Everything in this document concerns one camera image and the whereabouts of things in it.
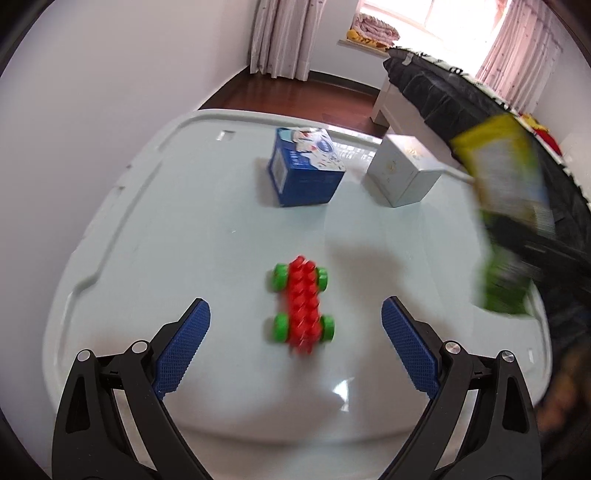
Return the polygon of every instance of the blue gripper pad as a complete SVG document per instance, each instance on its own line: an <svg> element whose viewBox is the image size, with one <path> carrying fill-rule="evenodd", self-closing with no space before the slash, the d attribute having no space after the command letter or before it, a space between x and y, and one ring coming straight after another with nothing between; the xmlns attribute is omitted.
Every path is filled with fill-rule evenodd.
<svg viewBox="0 0 591 480"><path fill-rule="evenodd" d="M382 325L415 388L434 399L439 390L437 360L393 299L382 304Z"/></svg>
<svg viewBox="0 0 591 480"><path fill-rule="evenodd" d="M209 329L209 319L209 305L205 300L202 300L189 314L176 335L158 357L152 387L159 400L178 388L189 363Z"/></svg>

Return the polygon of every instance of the box label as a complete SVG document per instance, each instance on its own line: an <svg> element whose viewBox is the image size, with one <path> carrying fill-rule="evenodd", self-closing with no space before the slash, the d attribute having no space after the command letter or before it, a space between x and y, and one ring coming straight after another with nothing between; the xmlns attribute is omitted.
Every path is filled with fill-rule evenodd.
<svg viewBox="0 0 591 480"><path fill-rule="evenodd" d="M346 170L326 130L283 128L279 130L279 136L284 142L293 145L287 150L289 162L294 167L342 172Z"/></svg>
<svg viewBox="0 0 591 480"><path fill-rule="evenodd" d="M285 180L287 179L287 168L285 167L285 160L283 159L283 153L281 149L275 150L275 159L273 160L273 166L271 167L273 173L273 180L279 193L283 193L285 187Z"/></svg>

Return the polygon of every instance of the window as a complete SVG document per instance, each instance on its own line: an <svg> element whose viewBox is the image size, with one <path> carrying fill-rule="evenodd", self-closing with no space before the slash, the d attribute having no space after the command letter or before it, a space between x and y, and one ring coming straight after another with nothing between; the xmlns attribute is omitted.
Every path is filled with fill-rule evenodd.
<svg viewBox="0 0 591 480"><path fill-rule="evenodd" d="M511 0L365 0L361 13L400 33L396 45L422 50L475 75Z"/></svg>

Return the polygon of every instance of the metal pivot screw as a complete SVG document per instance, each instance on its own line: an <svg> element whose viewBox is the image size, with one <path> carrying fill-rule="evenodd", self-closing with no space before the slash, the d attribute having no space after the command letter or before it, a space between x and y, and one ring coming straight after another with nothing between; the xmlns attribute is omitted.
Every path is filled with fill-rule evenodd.
<svg viewBox="0 0 591 480"><path fill-rule="evenodd" d="M86 362L90 358L90 352L88 350L82 350L76 356L79 362Z"/></svg>
<svg viewBox="0 0 591 480"><path fill-rule="evenodd" d="M131 346L131 351L133 353L144 353L147 349L148 349L148 344L146 342L144 342L143 340L140 340L139 342L135 342Z"/></svg>
<svg viewBox="0 0 591 480"><path fill-rule="evenodd" d="M503 353L501 353L501 358L505 362L509 362L509 363L515 361L515 355L513 355L509 350L505 350Z"/></svg>
<svg viewBox="0 0 591 480"><path fill-rule="evenodd" d="M462 350L462 347L459 346L456 342L447 342L445 344L445 350L452 353L453 355L457 355Z"/></svg>

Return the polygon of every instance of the curtain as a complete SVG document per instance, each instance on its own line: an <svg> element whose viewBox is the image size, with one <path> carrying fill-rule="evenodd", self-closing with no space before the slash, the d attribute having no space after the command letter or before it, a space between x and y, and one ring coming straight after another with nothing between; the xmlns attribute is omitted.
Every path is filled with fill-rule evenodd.
<svg viewBox="0 0 591 480"><path fill-rule="evenodd" d="M532 112L563 51L566 30L542 0L513 0L476 78Z"/></svg>
<svg viewBox="0 0 591 480"><path fill-rule="evenodd" d="M307 80L326 0L261 0L251 45L251 73Z"/></svg>

